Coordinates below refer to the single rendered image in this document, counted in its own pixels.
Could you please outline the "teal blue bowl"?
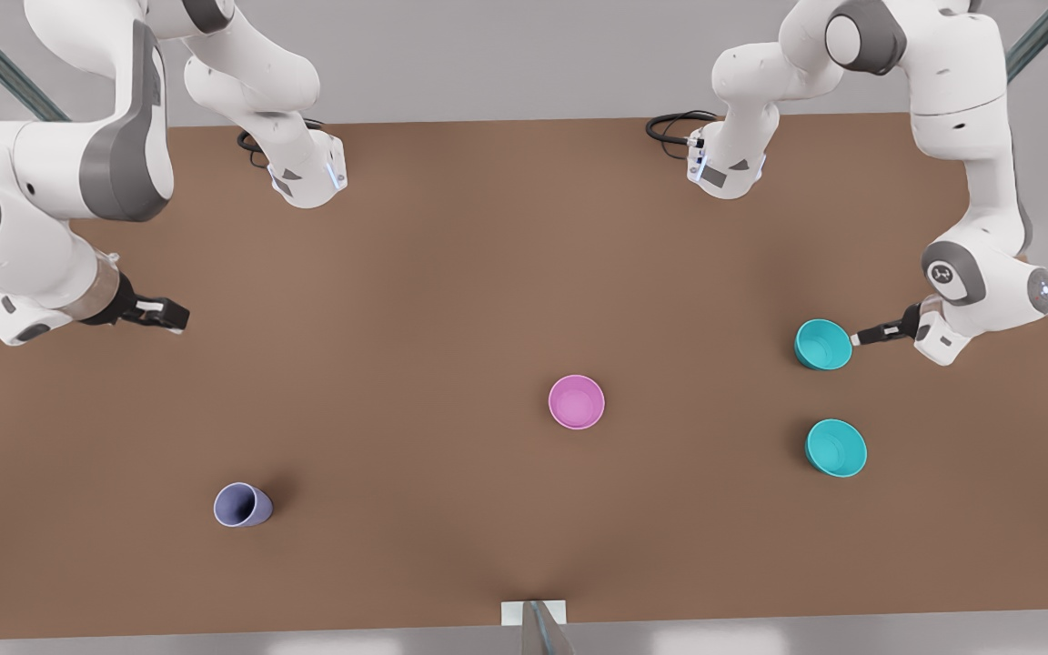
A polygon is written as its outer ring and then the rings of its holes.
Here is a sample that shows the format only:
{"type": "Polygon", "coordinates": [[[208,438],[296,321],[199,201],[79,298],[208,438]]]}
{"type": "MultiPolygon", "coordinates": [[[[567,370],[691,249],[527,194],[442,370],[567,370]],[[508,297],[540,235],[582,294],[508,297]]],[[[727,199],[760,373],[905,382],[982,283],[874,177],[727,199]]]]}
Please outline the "teal blue bowl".
{"type": "Polygon", "coordinates": [[[853,344],[839,324],[815,318],[798,328],[793,349],[805,368],[836,370],[844,368],[852,357],[853,344]]]}
{"type": "Polygon", "coordinates": [[[804,440],[804,456],[813,468],[835,478],[860,473],[868,461],[868,445],[856,427],[835,418],[818,420],[804,440]]]}

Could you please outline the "pink bowl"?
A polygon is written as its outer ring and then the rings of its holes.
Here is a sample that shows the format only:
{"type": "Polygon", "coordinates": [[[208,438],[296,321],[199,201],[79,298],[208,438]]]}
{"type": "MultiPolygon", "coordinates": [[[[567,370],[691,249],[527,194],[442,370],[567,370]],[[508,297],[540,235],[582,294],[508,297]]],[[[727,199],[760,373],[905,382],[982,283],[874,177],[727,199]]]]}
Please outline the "pink bowl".
{"type": "Polygon", "coordinates": [[[606,397],[599,383],[587,376],[558,378],[548,394],[549,413],[564,428],[590,428],[598,423],[606,410],[606,397]]]}

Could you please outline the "lavender cup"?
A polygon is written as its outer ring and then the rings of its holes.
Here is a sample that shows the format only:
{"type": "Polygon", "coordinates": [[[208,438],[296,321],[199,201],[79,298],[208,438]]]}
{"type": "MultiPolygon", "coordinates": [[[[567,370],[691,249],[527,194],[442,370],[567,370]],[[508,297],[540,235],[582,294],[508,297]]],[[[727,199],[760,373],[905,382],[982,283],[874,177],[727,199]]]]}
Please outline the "lavender cup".
{"type": "Polygon", "coordinates": [[[246,482],[230,482],[217,493],[213,515],[221,526],[244,528],[261,525],[272,515],[270,497],[246,482]]]}

